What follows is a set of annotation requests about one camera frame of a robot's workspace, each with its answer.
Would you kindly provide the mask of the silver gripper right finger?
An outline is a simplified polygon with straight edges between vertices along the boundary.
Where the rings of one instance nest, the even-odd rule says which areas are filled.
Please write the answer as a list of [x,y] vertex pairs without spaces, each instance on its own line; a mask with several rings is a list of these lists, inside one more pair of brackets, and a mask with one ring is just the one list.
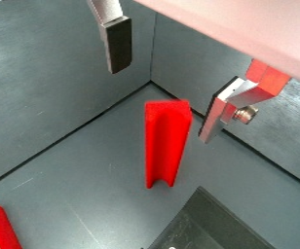
[[277,97],[289,80],[287,74],[252,59],[244,78],[234,77],[214,93],[199,139],[208,143],[232,120],[247,125],[258,113],[254,104]]

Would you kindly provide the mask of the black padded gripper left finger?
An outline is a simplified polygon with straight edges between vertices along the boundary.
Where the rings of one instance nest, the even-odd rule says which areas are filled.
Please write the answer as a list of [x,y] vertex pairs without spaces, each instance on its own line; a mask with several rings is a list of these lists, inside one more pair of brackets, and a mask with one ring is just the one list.
[[108,71],[116,74],[131,63],[131,19],[119,0],[85,0],[104,43]]

